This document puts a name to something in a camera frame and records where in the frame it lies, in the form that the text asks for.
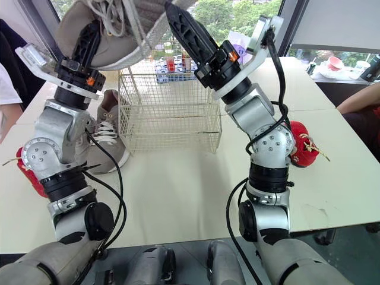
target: red shoe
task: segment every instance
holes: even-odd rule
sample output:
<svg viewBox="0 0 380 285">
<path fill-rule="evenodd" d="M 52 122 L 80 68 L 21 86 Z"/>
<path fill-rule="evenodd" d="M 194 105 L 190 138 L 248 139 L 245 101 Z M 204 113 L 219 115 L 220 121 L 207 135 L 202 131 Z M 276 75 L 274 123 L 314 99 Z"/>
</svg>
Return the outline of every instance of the red shoe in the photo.
<svg viewBox="0 0 380 285">
<path fill-rule="evenodd" d="M 308 130 L 302 123 L 291 121 L 290 127 L 292 128 L 292 133 L 296 140 L 296 145 L 290 155 L 290 159 L 295 166 L 309 166 L 315 161 L 319 153 L 330 161 L 328 157 L 315 146 L 313 139 L 309 136 Z"/>
<path fill-rule="evenodd" d="M 18 168 L 21 170 L 21 172 L 25 174 L 26 178 L 30 181 L 34 189 L 37 191 L 37 193 L 40 194 L 42 197 L 47 198 L 48 196 L 45 194 L 43 186 L 39 182 L 39 180 L 36 178 L 36 175 L 34 175 L 34 172 L 24 165 L 23 160 L 21 159 L 22 150 L 23 148 L 20 147 L 18 151 L 16 152 Z"/>
</svg>

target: window frame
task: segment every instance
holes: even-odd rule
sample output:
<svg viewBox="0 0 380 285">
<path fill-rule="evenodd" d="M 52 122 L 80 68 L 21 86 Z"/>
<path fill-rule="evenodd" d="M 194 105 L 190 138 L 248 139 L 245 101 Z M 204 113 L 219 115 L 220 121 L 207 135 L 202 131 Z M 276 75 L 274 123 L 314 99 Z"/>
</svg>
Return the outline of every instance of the window frame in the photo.
<svg viewBox="0 0 380 285">
<path fill-rule="evenodd" d="M 35 32 L 56 61 L 63 58 L 54 39 L 60 19 L 50 0 L 18 0 Z M 278 54 L 286 56 L 309 0 L 282 0 L 278 16 L 285 19 L 275 41 Z"/>
<path fill-rule="evenodd" d="M 64 56 L 54 39 L 60 19 L 50 0 L 18 0 L 34 32 L 56 61 Z"/>
</svg>

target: white shoelace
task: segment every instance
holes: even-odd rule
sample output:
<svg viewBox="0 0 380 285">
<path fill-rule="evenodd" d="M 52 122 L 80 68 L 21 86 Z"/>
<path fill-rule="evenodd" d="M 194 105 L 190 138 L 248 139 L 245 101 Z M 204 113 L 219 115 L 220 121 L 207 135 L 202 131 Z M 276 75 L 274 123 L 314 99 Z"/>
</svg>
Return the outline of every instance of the white shoelace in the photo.
<svg viewBox="0 0 380 285">
<path fill-rule="evenodd" d="M 110 36 L 124 36 L 126 32 L 125 12 L 133 35 L 141 51 L 143 51 L 142 45 L 143 40 L 146 40 L 146 35 L 133 0 L 87 0 L 87 4 L 96 15 L 102 18 L 104 28 Z"/>
<path fill-rule="evenodd" d="M 111 123 L 103 121 L 99 124 L 97 132 L 93 134 L 93 137 L 97 142 L 105 141 L 107 144 L 112 145 L 116 144 L 115 139 L 118 137 L 118 134 Z"/>
<path fill-rule="evenodd" d="M 303 144 L 305 145 L 306 147 L 306 150 L 312 152 L 313 150 L 319 152 L 320 154 L 322 154 L 324 157 L 326 157 L 326 159 L 328 161 L 330 161 L 330 159 L 326 156 L 326 154 L 324 154 L 318 147 L 316 147 L 315 145 L 313 145 L 314 141 L 313 139 L 308 135 L 308 134 L 300 134 L 299 135 L 301 138 L 307 138 L 309 140 L 309 144 L 306 143 L 306 141 L 303 142 Z"/>
</svg>

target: floor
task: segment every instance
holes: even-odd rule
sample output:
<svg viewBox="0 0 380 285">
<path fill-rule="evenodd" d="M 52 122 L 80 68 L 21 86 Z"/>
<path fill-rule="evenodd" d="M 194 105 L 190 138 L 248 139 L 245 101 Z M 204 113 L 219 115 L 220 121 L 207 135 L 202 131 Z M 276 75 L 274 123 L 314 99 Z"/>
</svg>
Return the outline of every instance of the floor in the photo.
<svg viewBox="0 0 380 285">
<path fill-rule="evenodd" d="M 363 226 L 338 229 L 335 241 L 329 246 L 317 245 L 312 236 L 300 238 L 313 247 L 331 265 L 335 266 L 347 279 L 357 285 L 379 284 L 380 282 L 380 233 L 370 234 Z M 236 251 L 231 239 L 224 239 Z M 263 284 L 270 284 L 255 255 L 253 244 L 238 238 L 253 268 L 257 271 Z M 176 254 L 178 284 L 209 284 L 206 276 L 207 247 L 210 241 L 172 243 L 166 246 Z M 132 264 L 140 252 L 148 246 L 111 249 L 104 261 L 97 261 L 83 281 L 83 285 L 94 284 L 95 274 L 99 271 L 114 269 L 115 284 L 123 284 L 128 274 L 128 266 Z M 247 284 L 255 284 L 240 256 L 243 273 Z"/>
</svg>

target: bottle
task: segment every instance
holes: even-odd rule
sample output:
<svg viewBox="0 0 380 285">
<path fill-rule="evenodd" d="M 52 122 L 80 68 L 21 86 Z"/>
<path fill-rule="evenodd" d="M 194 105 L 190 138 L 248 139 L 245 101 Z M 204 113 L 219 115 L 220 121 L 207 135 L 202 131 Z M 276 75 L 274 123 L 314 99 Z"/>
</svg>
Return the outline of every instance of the bottle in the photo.
<svg viewBox="0 0 380 285">
<path fill-rule="evenodd" d="M 360 77 L 368 82 L 372 82 L 380 73 L 380 55 L 376 55 L 369 64 L 370 67 Z"/>
</svg>

